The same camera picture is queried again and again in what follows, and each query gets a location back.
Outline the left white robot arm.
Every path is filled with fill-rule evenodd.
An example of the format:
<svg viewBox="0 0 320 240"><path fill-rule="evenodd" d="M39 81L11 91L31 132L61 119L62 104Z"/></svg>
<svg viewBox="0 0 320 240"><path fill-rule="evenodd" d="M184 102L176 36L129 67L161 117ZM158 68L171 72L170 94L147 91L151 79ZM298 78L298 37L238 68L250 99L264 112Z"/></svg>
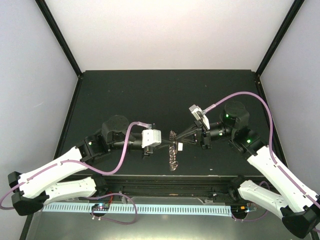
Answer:
<svg viewBox="0 0 320 240"><path fill-rule="evenodd" d="M27 216L50 203L72 198L93 196L101 200L108 192L103 177L120 170L128 150L142 151L147 157L162 142L162 132L154 124L130 123L123 115L114 115L60 157L27 173L10 173L11 209ZM112 150L122 151L116 167L111 171L95 168L94 164Z"/></svg>

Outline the small silver key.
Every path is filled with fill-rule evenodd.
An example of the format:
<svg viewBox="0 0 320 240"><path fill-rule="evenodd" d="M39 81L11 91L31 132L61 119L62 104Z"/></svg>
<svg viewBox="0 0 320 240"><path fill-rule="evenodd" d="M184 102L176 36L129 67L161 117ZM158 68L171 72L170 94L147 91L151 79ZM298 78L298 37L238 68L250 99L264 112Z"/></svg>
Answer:
<svg viewBox="0 0 320 240"><path fill-rule="evenodd" d="M183 151L183 146L184 144L182 142L176 142L175 143L175 151L176 152L181 152Z"/></svg>

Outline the metal disc with keyrings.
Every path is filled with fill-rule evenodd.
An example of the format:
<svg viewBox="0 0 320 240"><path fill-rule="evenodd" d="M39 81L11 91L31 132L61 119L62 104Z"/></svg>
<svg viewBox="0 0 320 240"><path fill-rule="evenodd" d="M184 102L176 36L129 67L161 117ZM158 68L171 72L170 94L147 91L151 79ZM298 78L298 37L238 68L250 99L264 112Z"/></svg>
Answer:
<svg viewBox="0 0 320 240"><path fill-rule="evenodd" d="M178 142L177 142L177 134L171 130L169 133L169 170L171 172L175 171L179 165L177 161L177 152L178 152Z"/></svg>

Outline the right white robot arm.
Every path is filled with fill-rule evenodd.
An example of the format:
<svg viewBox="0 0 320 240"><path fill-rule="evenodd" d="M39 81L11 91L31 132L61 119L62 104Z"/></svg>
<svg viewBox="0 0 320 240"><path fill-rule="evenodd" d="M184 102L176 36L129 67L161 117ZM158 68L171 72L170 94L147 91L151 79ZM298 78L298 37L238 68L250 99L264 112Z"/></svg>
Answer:
<svg viewBox="0 0 320 240"><path fill-rule="evenodd" d="M229 101L220 122L210 123L197 105L189 107L194 125L178 136L192 136L192 143L210 149L213 141L227 139L250 165L255 167L277 190L272 192L243 176L236 177L227 189L228 198L260 205L279 217L289 232L303 239L320 222L320 196L300 181L274 154L271 144L248 127L250 114L239 101Z"/></svg>

